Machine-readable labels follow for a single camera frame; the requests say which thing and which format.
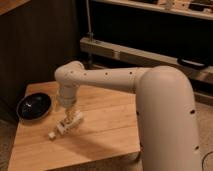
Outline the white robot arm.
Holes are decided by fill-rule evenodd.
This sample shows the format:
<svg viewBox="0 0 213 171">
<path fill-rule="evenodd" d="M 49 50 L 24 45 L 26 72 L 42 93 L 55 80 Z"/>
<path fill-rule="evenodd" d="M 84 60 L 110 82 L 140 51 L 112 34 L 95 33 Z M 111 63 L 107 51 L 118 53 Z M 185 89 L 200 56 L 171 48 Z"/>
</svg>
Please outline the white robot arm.
<svg viewBox="0 0 213 171">
<path fill-rule="evenodd" d="M 58 101 L 69 107 L 81 85 L 133 93 L 143 171 L 202 171 L 191 83 L 170 66 L 87 70 L 73 61 L 55 71 Z"/>
</svg>

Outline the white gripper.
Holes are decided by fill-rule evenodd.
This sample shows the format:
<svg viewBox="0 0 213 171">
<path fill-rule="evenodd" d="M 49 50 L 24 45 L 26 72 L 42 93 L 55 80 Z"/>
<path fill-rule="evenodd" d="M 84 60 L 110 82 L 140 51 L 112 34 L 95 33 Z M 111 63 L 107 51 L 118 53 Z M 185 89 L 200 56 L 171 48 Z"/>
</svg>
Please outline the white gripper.
<svg viewBox="0 0 213 171">
<path fill-rule="evenodd" d="M 76 108 L 72 106 L 77 102 L 77 98 L 76 97 L 64 98 L 61 97 L 60 95 L 57 95 L 56 100 L 57 102 L 55 102 L 54 111 L 55 112 L 60 111 L 61 106 L 64 108 L 71 107 L 67 110 L 67 118 L 69 121 L 72 121 L 76 113 Z"/>
</svg>

